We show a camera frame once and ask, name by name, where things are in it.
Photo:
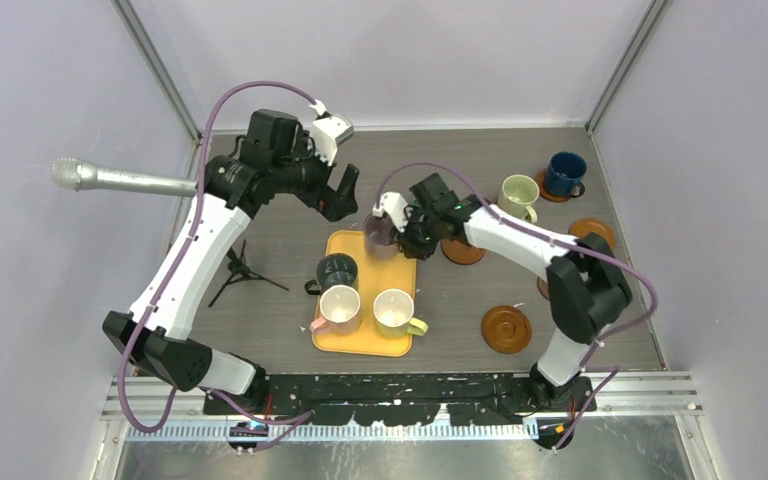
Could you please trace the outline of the mauve mug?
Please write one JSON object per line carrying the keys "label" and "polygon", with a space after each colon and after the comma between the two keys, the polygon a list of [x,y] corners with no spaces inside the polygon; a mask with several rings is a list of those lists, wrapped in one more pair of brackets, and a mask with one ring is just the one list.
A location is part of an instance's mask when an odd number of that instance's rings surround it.
{"label": "mauve mug", "polygon": [[367,255],[385,261],[399,253],[397,240],[393,236],[395,227],[387,216],[368,215],[363,224],[364,247]]}

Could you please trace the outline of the navy blue mug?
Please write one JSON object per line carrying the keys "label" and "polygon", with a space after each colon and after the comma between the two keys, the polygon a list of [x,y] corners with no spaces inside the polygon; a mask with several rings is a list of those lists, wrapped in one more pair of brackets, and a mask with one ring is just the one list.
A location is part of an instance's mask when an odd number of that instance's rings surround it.
{"label": "navy blue mug", "polygon": [[587,173],[587,163],[573,152],[558,152],[548,163],[544,177],[544,189],[547,194],[559,198],[579,198],[584,195],[583,178]]}

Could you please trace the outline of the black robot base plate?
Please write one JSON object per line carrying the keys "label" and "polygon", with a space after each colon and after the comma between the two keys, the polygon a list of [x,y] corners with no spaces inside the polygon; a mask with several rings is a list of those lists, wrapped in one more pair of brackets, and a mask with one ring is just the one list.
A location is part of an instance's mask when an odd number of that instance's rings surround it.
{"label": "black robot base plate", "polygon": [[280,419],[310,412],[311,423],[426,426],[445,414],[453,426],[511,425],[535,413],[570,420],[592,411],[592,382],[578,377],[559,391],[511,373],[280,374],[238,400],[252,413]]}

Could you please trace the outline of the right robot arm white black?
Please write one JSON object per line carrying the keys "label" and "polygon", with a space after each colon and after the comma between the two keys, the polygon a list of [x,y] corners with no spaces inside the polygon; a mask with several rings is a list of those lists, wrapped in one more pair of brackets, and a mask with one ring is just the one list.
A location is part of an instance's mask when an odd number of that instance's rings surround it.
{"label": "right robot arm white black", "polygon": [[390,235],[406,257],[426,260],[453,240],[498,254],[546,283],[555,330],[525,388],[542,411],[568,402],[591,345],[633,298],[607,241],[531,225],[477,194],[459,198],[437,173],[410,191],[412,200],[382,192],[373,208],[374,216],[391,219]]}

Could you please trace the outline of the cream yellow mug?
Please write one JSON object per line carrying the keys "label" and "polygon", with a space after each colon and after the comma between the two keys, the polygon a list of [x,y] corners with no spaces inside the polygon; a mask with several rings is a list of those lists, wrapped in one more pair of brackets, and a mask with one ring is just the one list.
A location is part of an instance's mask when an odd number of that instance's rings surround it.
{"label": "cream yellow mug", "polygon": [[400,289],[387,289],[373,302],[373,315],[378,331],[386,338],[396,339],[408,335],[424,336],[428,325],[414,316],[413,297]]}

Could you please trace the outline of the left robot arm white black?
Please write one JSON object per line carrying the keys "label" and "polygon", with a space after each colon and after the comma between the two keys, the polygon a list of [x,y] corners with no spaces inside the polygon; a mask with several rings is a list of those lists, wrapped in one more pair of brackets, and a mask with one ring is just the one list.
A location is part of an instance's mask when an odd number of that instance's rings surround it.
{"label": "left robot arm white black", "polygon": [[286,113],[260,109],[233,155],[206,164],[205,188],[146,290],[126,313],[111,311],[103,332],[128,364],[181,391],[222,390],[240,412],[258,412],[267,398],[257,365],[190,337],[207,287],[234,242],[260,208],[291,194],[327,221],[358,210],[356,166],[337,188],[328,185],[337,149],[354,133],[342,116],[324,114],[303,128]]}

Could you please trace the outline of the yellow tray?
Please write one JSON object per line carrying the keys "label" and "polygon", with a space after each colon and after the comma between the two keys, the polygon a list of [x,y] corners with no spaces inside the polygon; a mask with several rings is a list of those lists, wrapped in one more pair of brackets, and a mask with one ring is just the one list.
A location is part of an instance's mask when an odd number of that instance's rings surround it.
{"label": "yellow tray", "polygon": [[343,253],[352,257],[359,271],[356,289],[360,295],[360,325],[349,334],[313,333],[313,344],[322,351],[401,357],[412,347],[412,336],[388,338],[376,326],[373,314],[375,298],[387,289],[400,289],[415,296],[417,261],[398,254],[388,260],[370,257],[362,231],[338,230],[330,235],[325,253]]}

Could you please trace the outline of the light green mug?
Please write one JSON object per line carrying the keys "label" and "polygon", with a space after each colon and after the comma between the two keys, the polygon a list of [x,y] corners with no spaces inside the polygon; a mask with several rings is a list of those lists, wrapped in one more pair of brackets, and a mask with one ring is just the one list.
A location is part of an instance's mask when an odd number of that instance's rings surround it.
{"label": "light green mug", "polygon": [[534,203],[539,196],[540,189],[533,178],[515,174],[502,182],[496,204],[509,215],[535,224],[538,215]]}

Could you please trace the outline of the brown wooden coaster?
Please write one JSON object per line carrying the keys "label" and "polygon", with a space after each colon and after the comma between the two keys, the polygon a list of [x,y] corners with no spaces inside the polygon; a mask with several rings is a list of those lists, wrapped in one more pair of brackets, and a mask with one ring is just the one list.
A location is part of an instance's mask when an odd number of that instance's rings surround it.
{"label": "brown wooden coaster", "polygon": [[532,338],[528,317],[511,305],[489,309],[481,320],[481,335],[492,350],[502,354],[515,354],[524,350]]}
{"label": "brown wooden coaster", "polygon": [[473,265],[478,263],[486,254],[486,250],[464,244],[456,239],[446,239],[440,242],[444,256],[457,265]]}
{"label": "brown wooden coaster", "polygon": [[584,238],[589,234],[601,236],[611,249],[617,247],[617,239],[614,231],[605,222],[595,218],[582,218],[573,222],[568,233],[578,238]]}
{"label": "brown wooden coaster", "polygon": [[572,199],[571,196],[556,196],[550,194],[546,188],[545,188],[545,179],[547,175],[548,169],[544,168],[538,172],[536,175],[535,181],[538,184],[539,187],[539,194],[540,197],[553,203],[564,203]]}

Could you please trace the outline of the dark walnut coaster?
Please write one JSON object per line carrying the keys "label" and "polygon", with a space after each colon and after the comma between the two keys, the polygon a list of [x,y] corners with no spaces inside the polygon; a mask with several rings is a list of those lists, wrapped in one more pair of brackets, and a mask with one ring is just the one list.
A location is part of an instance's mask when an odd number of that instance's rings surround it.
{"label": "dark walnut coaster", "polygon": [[550,299],[548,283],[545,280],[538,278],[536,280],[536,287],[538,289],[538,292],[544,299],[546,300]]}

